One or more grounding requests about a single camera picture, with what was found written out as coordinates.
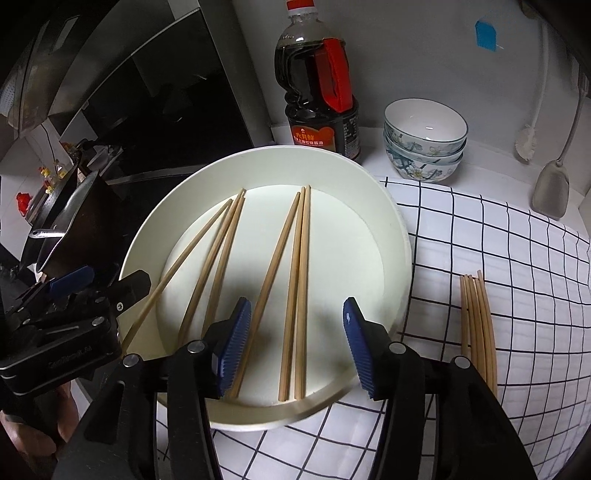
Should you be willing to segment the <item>large white round tray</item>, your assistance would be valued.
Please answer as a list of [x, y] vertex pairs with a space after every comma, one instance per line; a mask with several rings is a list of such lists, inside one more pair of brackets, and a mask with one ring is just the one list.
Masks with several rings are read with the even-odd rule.
[[356, 382], [346, 299], [397, 331], [411, 258], [396, 202], [358, 163], [310, 147], [247, 150], [181, 182], [143, 222], [122, 271], [146, 272], [152, 291], [119, 316], [120, 336], [144, 359], [169, 355], [248, 299], [245, 371], [208, 416], [222, 430], [280, 427]]

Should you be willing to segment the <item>bottom floral ceramic bowl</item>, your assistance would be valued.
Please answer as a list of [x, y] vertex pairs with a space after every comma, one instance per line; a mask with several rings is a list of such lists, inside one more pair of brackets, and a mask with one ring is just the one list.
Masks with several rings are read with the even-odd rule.
[[409, 159], [399, 153], [387, 152], [394, 169], [405, 179], [439, 183], [451, 177], [460, 166], [463, 156], [452, 163], [423, 162]]

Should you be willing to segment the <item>floral ceramic bowl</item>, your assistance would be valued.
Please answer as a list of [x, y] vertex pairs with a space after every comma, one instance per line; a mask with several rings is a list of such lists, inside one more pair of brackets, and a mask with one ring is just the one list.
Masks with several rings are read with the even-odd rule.
[[463, 156], [452, 163], [423, 162], [409, 159], [399, 153], [387, 152], [394, 169], [405, 179], [439, 183], [451, 177], [460, 166]]
[[462, 147], [448, 155], [426, 155], [421, 152], [413, 152], [408, 151], [398, 145], [396, 142], [391, 140], [386, 134], [383, 135], [386, 151], [388, 155], [392, 158], [396, 159], [406, 159], [412, 162], [420, 162], [420, 163], [427, 163], [427, 164], [453, 164], [457, 163], [464, 152], [464, 148], [466, 144], [463, 144]]
[[455, 109], [423, 98], [403, 98], [390, 103], [384, 118], [404, 134], [436, 143], [462, 140], [469, 131], [467, 121]]

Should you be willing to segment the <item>checkered white table cloth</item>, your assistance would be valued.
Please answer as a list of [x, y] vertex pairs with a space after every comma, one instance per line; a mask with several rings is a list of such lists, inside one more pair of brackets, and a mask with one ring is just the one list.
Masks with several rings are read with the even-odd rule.
[[[590, 424], [590, 238], [498, 199], [383, 178], [413, 248], [401, 341], [461, 354], [460, 277], [474, 280], [487, 380], [530, 456], [554, 477]], [[216, 431], [225, 479], [365, 479], [386, 416], [360, 388], [290, 426]]]

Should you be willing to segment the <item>middle floral ceramic bowl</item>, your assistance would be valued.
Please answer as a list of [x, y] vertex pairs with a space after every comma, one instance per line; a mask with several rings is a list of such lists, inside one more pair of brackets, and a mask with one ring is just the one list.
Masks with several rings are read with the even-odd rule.
[[457, 163], [464, 152], [464, 148], [466, 144], [463, 144], [462, 147], [448, 155], [426, 155], [421, 152], [413, 152], [408, 151], [398, 145], [396, 142], [391, 140], [386, 134], [383, 135], [386, 151], [388, 155], [392, 158], [396, 159], [406, 159], [412, 162], [420, 162], [420, 163], [427, 163], [427, 164], [453, 164]]

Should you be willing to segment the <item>black range hood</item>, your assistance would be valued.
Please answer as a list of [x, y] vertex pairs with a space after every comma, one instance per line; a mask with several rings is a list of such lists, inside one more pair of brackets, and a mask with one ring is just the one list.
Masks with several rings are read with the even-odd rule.
[[273, 134], [229, 1], [5, 1], [1, 166], [111, 148], [110, 175], [206, 164]]

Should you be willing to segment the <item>top floral ceramic bowl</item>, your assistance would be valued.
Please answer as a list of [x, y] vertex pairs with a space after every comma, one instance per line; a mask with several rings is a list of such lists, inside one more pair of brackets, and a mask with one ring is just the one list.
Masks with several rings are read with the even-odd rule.
[[403, 98], [390, 103], [384, 118], [404, 134], [436, 143], [462, 140], [469, 131], [467, 121], [455, 109], [423, 98]]

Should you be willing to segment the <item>metal spatula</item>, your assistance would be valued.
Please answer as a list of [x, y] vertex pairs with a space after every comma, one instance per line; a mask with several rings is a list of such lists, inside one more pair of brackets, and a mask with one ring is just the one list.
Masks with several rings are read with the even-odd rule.
[[565, 215], [569, 201], [570, 181], [564, 167], [564, 160], [579, 125], [584, 99], [589, 93], [589, 79], [582, 71], [578, 75], [577, 88], [578, 100], [575, 115], [565, 145], [559, 157], [547, 163], [542, 169], [531, 197], [531, 208], [553, 220], [560, 220]]

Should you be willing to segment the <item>dark soy sauce bottle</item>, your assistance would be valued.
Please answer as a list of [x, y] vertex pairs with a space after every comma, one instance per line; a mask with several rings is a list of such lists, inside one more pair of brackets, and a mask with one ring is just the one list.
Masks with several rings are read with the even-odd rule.
[[355, 160], [361, 152], [359, 103], [353, 96], [345, 41], [318, 18], [313, 1], [288, 1], [290, 25], [274, 51], [294, 144]]

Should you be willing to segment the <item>blue wall hook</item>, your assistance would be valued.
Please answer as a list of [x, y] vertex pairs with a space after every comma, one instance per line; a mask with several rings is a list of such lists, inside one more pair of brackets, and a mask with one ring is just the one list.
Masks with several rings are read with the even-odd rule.
[[488, 21], [480, 19], [475, 23], [475, 36], [478, 47], [491, 52], [497, 50], [497, 31]]

